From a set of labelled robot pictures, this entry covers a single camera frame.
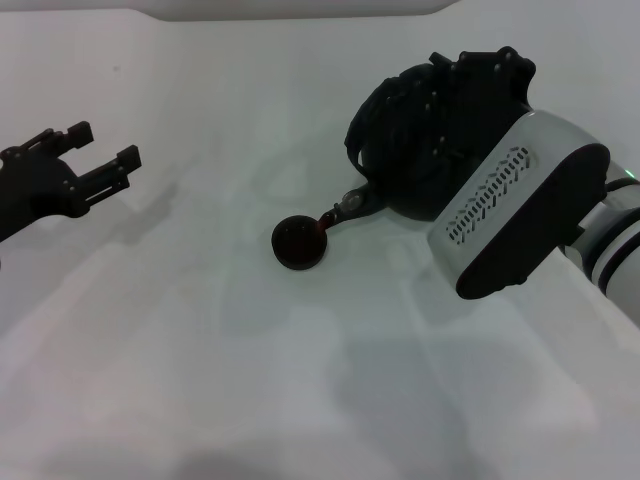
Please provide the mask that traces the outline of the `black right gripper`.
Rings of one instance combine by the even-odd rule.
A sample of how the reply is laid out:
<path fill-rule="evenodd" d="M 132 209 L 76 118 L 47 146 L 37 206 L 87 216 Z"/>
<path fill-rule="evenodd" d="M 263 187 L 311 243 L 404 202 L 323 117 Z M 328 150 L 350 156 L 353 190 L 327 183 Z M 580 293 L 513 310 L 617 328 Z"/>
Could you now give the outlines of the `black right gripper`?
<path fill-rule="evenodd" d="M 428 91 L 424 110 L 435 154 L 482 161 L 531 111 L 528 88 L 535 73 L 534 62 L 509 46 L 464 51 L 455 61 L 433 52 L 427 63 L 391 78 L 390 96 Z"/>

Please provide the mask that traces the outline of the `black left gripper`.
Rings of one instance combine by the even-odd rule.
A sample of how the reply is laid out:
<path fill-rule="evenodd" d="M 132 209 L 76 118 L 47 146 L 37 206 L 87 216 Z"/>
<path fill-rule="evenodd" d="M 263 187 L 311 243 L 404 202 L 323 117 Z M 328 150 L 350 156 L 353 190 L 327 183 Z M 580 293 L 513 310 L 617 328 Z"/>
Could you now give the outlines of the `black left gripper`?
<path fill-rule="evenodd" d="M 1 153 L 2 241 L 44 217 L 84 216 L 92 206 L 130 186 L 128 176 L 141 167 L 135 145 L 79 178 L 55 157 L 93 141 L 90 124 L 81 121 L 66 132 L 48 128 L 25 142 L 23 150 L 11 147 Z"/>

